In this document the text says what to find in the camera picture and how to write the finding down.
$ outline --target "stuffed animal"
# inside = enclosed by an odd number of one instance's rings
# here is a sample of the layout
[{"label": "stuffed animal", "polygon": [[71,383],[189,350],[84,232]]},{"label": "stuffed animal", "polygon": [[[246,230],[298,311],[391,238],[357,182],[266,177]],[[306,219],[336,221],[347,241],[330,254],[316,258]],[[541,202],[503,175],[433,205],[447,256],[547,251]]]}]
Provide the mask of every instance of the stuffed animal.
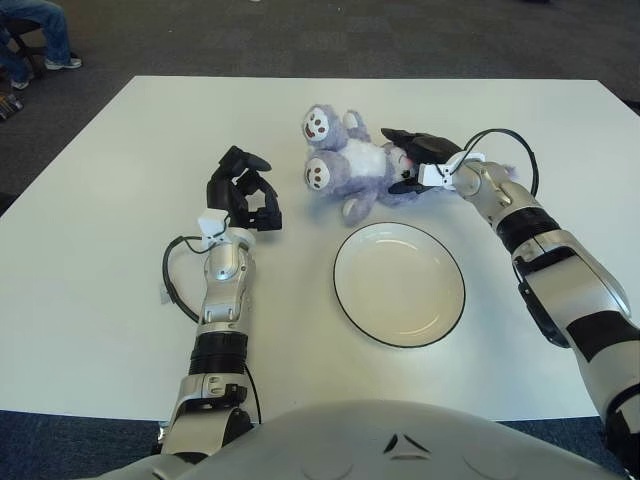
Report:
[{"label": "stuffed animal", "polygon": [[417,173],[404,150],[393,143],[371,143],[360,114],[345,113],[342,121],[330,105],[314,105],[302,121],[310,146],[304,180],[321,195],[346,198],[342,215],[347,226],[362,221],[376,200],[387,206],[411,202],[416,192],[392,195],[391,185]]}]

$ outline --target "wire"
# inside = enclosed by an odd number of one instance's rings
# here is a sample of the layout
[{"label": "wire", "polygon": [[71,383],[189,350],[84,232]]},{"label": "wire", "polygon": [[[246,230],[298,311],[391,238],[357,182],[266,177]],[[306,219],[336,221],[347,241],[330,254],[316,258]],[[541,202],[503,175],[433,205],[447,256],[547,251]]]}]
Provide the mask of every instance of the wire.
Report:
[{"label": "wire", "polygon": [[456,170],[460,168],[460,166],[464,163],[467,156],[469,156],[469,154],[471,153],[473,148],[478,144],[478,142],[490,133],[504,133],[505,135],[509,135],[510,137],[516,139],[520,143],[520,145],[522,145],[524,149],[527,151],[527,154],[529,155],[529,161],[531,162],[531,170],[533,171],[533,178],[531,180],[530,191],[531,191],[531,195],[535,197],[536,194],[538,193],[538,185],[540,183],[540,172],[538,171],[538,162],[536,161],[536,155],[533,153],[533,150],[531,150],[531,147],[526,142],[526,140],[522,138],[522,136],[520,136],[520,134],[518,134],[517,132],[514,132],[513,130],[509,130],[507,128],[490,128],[488,130],[483,130],[482,132],[478,132],[473,137],[471,137],[464,147],[464,149],[466,150],[466,153],[462,157],[462,160],[460,161],[458,166],[450,173],[450,175],[453,175],[456,172]]},{"label": "wire", "polygon": [[[227,215],[224,219],[224,227],[222,228],[221,231],[219,231],[213,236],[214,238],[219,237],[220,235],[222,235],[224,232],[227,231],[228,219],[229,219],[229,215]],[[213,243],[209,248],[205,250],[196,250],[191,246],[191,244],[189,243],[189,240],[202,240],[202,237],[197,237],[195,235],[189,235],[185,237],[180,235],[179,237],[176,237],[173,240],[171,240],[169,245],[167,245],[167,248],[164,250],[164,255],[162,256],[162,281],[164,282],[164,287],[167,289],[167,293],[169,294],[169,298],[171,299],[171,301],[175,303],[178,306],[178,308],[180,308],[180,310],[182,310],[187,317],[189,317],[195,323],[198,323],[198,321],[200,320],[200,316],[196,312],[191,310],[189,306],[186,303],[184,303],[184,301],[180,298],[180,294],[178,293],[176,286],[173,284],[173,282],[171,281],[171,278],[169,277],[169,256],[171,255],[171,251],[175,247],[180,245],[182,242],[184,242],[187,245],[187,247],[189,247],[189,250],[191,250],[193,253],[196,253],[198,255],[202,255],[203,253],[207,253],[211,251],[211,249],[215,247],[216,244]]]},{"label": "wire", "polygon": [[258,389],[256,388],[256,384],[253,381],[253,377],[251,376],[251,372],[249,371],[249,367],[247,364],[244,364],[244,369],[247,372],[247,377],[249,377],[249,381],[251,382],[251,389],[253,390],[253,398],[256,400],[256,410],[258,411],[258,425],[262,425],[262,410],[260,410],[260,400],[258,400]]}]

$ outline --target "black joint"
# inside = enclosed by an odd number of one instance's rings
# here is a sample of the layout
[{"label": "black joint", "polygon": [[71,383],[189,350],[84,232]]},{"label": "black joint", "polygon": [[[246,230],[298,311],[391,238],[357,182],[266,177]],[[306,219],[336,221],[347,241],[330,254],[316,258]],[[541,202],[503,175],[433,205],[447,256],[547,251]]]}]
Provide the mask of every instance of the black joint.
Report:
[{"label": "black joint", "polygon": [[207,458],[207,454],[202,452],[180,452],[174,453],[174,455],[192,465],[196,465]]},{"label": "black joint", "polygon": [[567,331],[587,362],[598,352],[617,343],[640,341],[640,330],[620,312],[611,310],[574,320]]},{"label": "black joint", "polygon": [[240,408],[236,408],[231,413],[222,439],[222,446],[233,442],[236,438],[244,435],[253,428],[249,414]]},{"label": "black joint", "polygon": [[509,253],[513,253],[516,248],[536,235],[559,229],[556,221],[542,208],[527,207],[516,210],[502,219],[496,233]]},{"label": "black joint", "polygon": [[203,333],[191,352],[189,375],[199,373],[244,373],[247,336],[238,332]]},{"label": "black joint", "polygon": [[622,412],[607,415],[605,446],[634,477],[640,477],[640,434],[631,433]]}]

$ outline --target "white plate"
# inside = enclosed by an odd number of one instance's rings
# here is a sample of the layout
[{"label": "white plate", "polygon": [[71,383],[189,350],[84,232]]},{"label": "white plate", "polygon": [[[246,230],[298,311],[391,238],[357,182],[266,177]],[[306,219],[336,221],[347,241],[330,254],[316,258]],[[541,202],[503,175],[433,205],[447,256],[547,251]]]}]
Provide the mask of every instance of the white plate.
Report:
[{"label": "white plate", "polygon": [[356,327],[396,347],[440,340],[464,309],[464,280],[449,251],[428,233],[400,223],[354,232],[338,251],[333,280]]}]

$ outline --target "floor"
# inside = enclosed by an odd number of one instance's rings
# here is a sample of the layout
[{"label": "floor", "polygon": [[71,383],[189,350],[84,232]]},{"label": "floor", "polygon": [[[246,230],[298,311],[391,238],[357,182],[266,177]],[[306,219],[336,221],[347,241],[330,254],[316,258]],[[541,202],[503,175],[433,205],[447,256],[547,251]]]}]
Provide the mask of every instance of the floor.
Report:
[{"label": "floor", "polygon": [[[587,78],[640,99],[637,0],[57,1],[85,66],[19,94],[25,109],[0,124],[0,191],[22,193],[138,74]],[[620,471],[598,419],[511,426]],[[149,422],[0,412],[0,477],[97,475],[154,435]]]}]

